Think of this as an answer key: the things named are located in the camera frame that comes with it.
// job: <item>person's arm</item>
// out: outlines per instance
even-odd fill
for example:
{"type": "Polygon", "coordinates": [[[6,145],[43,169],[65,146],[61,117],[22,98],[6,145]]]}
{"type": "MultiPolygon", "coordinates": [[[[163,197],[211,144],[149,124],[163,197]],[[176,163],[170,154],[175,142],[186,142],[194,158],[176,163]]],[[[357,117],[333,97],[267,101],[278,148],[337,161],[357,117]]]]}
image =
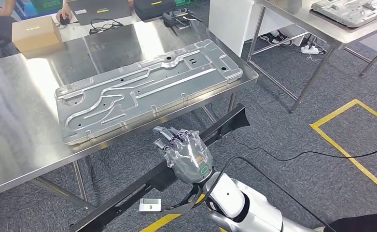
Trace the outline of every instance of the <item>person's arm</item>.
{"type": "Polygon", "coordinates": [[[4,7],[0,7],[0,16],[10,16],[14,11],[15,3],[15,0],[5,0],[4,7]]]}
{"type": "Polygon", "coordinates": [[[15,4],[16,0],[5,0],[5,6],[3,7],[3,10],[5,11],[6,15],[12,14],[15,4]]]}
{"type": "Polygon", "coordinates": [[[62,9],[60,9],[57,13],[56,13],[56,19],[59,21],[60,20],[60,16],[62,15],[62,17],[65,19],[66,17],[69,17],[69,19],[71,20],[72,19],[72,11],[70,10],[70,7],[68,5],[68,3],[66,2],[66,0],[62,0],[62,9]]]}

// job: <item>gloved hand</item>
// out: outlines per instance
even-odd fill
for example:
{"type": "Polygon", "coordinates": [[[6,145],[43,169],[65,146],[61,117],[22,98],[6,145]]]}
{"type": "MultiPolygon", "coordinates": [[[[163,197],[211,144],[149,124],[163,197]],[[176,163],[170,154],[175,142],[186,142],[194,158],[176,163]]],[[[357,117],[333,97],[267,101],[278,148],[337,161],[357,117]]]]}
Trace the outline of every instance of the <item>gloved hand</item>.
{"type": "Polygon", "coordinates": [[[199,136],[198,131],[176,130],[171,127],[155,127],[167,140],[157,139],[154,144],[167,160],[167,166],[184,183],[193,184],[204,180],[212,171],[212,155],[199,136]]]}

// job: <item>aluminum plate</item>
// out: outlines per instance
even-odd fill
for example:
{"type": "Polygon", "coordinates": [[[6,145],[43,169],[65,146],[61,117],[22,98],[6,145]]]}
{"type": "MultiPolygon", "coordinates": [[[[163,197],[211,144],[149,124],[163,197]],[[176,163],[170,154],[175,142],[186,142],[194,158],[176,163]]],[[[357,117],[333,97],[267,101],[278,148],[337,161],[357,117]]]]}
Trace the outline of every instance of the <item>aluminum plate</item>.
{"type": "Polygon", "coordinates": [[[322,0],[312,9],[350,28],[377,19],[377,0],[322,0]]]}
{"type": "Polygon", "coordinates": [[[238,80],[242,69],[212,40],[105,72],[56,90],[63,142],[69,145],[154,116],[238,80]]]}

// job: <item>white power strip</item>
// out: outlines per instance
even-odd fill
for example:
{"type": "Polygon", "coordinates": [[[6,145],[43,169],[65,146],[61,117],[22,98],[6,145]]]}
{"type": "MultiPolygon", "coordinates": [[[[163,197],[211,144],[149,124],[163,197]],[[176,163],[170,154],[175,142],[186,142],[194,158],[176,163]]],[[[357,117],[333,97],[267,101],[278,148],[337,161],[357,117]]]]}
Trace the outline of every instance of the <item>white power strip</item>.
{"type": "Polygon", "coordinates": [[[306,45],[304,47],[301,47],[301,52],[304,54],[319,54],[319,49],[317,49],[315,46],[309,47],[309,45],[306,45]]]}

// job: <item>table surface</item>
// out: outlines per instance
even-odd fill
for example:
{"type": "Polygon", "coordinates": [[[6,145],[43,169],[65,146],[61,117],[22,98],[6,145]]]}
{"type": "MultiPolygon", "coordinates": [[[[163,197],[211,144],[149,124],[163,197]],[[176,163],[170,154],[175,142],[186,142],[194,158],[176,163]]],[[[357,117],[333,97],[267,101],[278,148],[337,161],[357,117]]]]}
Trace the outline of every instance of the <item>table surface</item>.
{"type": "Polygon", "coordinates": [[[258,74],[203,24],[193,21],[176,33],[160,20],[138,22],[67,41],[42,57],[0,59],[0,192],[256,82],[258,74]],[[54,96],[58,87],[205,39],[212,39],[244,71],[239,80],[88,142],[62,142],[54,96]]]}
{"type": "Polygon", "coordinates": [[[319,0],[257,0],[257,3],[325,40],[337,49],[377,33],[377,19],[359,28],[348,28],[311,9],[319,0]]]}

